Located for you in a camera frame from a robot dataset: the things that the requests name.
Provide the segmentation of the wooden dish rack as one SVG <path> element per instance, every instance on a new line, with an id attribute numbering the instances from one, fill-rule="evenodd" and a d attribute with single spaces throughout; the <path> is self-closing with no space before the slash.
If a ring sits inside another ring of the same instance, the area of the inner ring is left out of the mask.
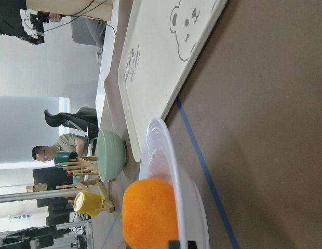
<path id="1" fill-rule="evenodd" d="M 110 197 L 111 181 L 108 181 L 106 186 L 103 185 L 96 163 L 96 156 L 76 157 L 76 159 L 71 159 L 69 162 L 59 163 L 68 175 L 80 176 L 82 180 L 68 186 L 58 186 L 57 189 L 70 189 L 71 191 L 77 190 L 78 193 L 83 191 L 101 195 L 103 204 L 102 208 L 97 211 L 99 213 L 113 213 L 115 206 Z"/>

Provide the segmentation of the orange fruit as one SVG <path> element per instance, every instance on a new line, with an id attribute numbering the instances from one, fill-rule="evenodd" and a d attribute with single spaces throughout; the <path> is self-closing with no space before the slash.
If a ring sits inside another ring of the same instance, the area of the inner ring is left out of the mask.
<path id="1" fill-rule="evenodd" d="M 133 182 L 123 196 L 122 223 L 130 248 L 167 248 L 179 238 L 173 187 L 156 178 Z"/>

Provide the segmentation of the yellow cup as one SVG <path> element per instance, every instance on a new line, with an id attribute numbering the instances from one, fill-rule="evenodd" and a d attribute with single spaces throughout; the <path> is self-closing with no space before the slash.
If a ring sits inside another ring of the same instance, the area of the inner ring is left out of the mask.
<path id="1" fill-rule="evenodd" d="M 97 210 L 102 208 L 102 204 L 101 195 L 81 191 L 75 197 L 73 208 L 77 213 L 97 217 L 99 215 Z"/>

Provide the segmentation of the green bowl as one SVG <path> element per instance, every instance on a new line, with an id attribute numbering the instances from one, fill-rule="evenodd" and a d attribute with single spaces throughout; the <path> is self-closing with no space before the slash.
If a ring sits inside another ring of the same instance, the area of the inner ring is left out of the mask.
<path id="1" fill-rule="evenodd" d="M 97 164 L 103 182 L 116 178 L 126 165 L 127 154 L 124 141 L 116 133 L 99 130 L 97 139 Z"/>

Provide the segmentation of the seated person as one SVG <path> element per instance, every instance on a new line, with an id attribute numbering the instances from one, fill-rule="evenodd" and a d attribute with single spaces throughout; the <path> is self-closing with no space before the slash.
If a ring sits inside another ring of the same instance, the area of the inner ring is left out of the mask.
<path id="1" fill-rule="evenodd" d="M 67 133 L 60 135 L 52 146 L 38 145 L 32 148 L 31 156 L 36 161 L 52 161 L 60 152 L 75 151 L 78 156 L 86 156 L 88 153 L 88 140 L 86 137 Z"/>

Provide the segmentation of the black office chair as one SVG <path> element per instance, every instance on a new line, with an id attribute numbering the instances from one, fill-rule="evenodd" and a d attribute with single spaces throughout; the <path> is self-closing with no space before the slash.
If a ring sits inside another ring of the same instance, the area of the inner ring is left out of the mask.
<path id="1" fill-rule="evenodd" d="M 98 136 L 99 126 L 95 108 L 81 107 L 75 114 L 65 112 L 51 114 L 48 110 L 45 110 L 44 114 L 46 123 L 51 127 L 63 125 L 67 128 L 84 131 L 89 139 Z"/>

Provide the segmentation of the cream bear tray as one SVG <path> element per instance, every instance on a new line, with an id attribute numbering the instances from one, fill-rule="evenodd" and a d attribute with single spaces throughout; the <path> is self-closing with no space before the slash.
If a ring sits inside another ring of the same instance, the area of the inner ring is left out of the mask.
<path id="1" fill-rule="evenodd" d="M 135 161 L 148 124 L 167 116 L 225 5 L 226 0 L 133 2 L 118 85 Z"/>

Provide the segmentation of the white round plate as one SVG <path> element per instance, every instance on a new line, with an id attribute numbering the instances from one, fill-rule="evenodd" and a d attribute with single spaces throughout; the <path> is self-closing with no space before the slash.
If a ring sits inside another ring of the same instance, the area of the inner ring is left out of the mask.
<path id="1" fill-rule="evenodd" d="M 177 161 L 168 128 L 154 118 L 147 127 L 140 161 L 139 179 L 157 178 L 174 188 L 179 238 L 167 248 L 210 248 L 206 213 L 199 190 Z"/>

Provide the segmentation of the dark green cup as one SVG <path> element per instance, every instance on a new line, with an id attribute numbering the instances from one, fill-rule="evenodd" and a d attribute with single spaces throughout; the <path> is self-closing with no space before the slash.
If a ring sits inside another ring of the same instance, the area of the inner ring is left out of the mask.
<path id="1" fill-rule="evenodd" d="M 63 166 L 59 163 L 69 162 L 71 159 L 76 159 L 78 154 L 75 151 L 59 151 L 54 158 L 55 166 L 62 168 Z"/>

